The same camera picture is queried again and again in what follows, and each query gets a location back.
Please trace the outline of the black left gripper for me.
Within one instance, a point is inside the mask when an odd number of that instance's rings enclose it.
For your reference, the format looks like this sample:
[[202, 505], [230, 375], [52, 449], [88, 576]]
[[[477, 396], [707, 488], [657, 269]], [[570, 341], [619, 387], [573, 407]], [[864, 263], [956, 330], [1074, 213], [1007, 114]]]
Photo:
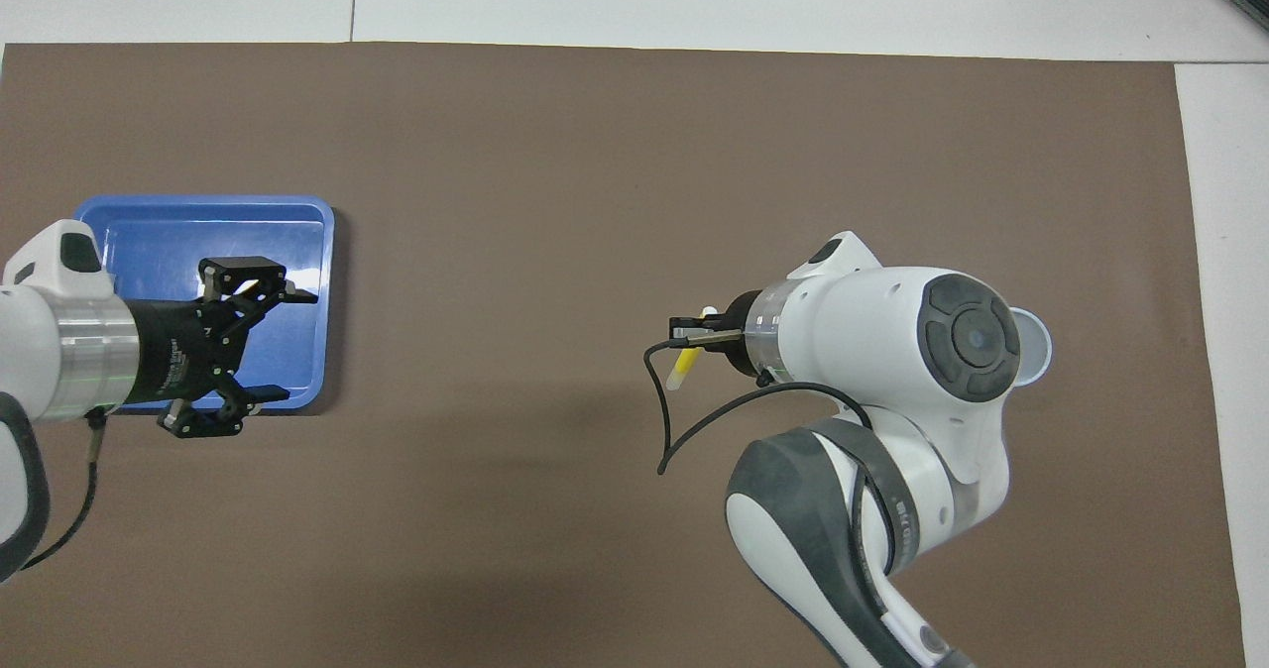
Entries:
[[[277, 385], [242, 387], [231, 372], [212, 372], [220, 339], [242, 339], [280, 305], [313, 305], [319, 296], [287, 278], [266, 257], [213, 257], [199, 262], [198, 301], [126, 298], [140, 335], [140, 370], [127, 404], [171, 400], [156, 424], [181, 439], [237, 436], [261, 406], [287, 400]], [[222, 405], [199, 410], [192, 400], [217, 392]]]

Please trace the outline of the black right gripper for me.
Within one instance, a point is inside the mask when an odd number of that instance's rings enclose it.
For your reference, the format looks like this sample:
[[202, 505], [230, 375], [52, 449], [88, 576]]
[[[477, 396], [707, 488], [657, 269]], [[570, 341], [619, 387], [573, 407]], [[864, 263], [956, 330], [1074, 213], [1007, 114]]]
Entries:
[[747, 291], [739, 295], [722, 315], [670, 317], [669, 338], [674, 339], [674, 348], [725, 353], [730, 364], [733, 364], [733, 370], [739, 370], [749, 378], [756, 378], [758, 370], [747, 351], [745, 328], [747, 328], [753, 304], [760, 295], [760, 291]]

